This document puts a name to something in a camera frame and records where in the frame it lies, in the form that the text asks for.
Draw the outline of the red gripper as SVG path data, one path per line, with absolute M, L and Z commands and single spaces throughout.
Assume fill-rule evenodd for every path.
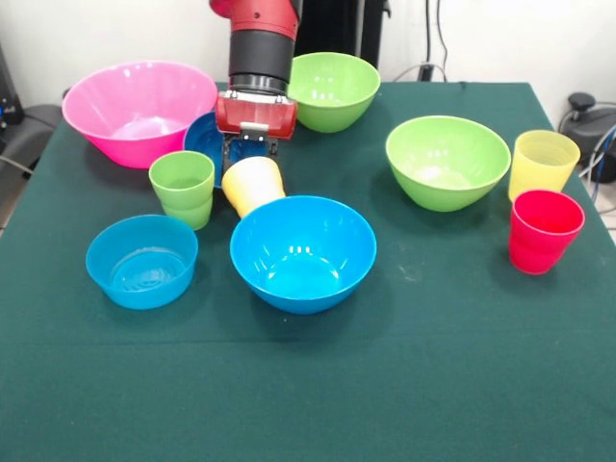
M 278 140 L 293 136 L 298 104 L 285 95 L 224 90 L 218 93 L 215 113 L 217 128 L 224 133 L 221 149 L 221 176 L 224 176 L 232 166 L 233 135 L 243 132 L 261 132 L 263 138 L 268 138 L 267 157 L 278 162 Z

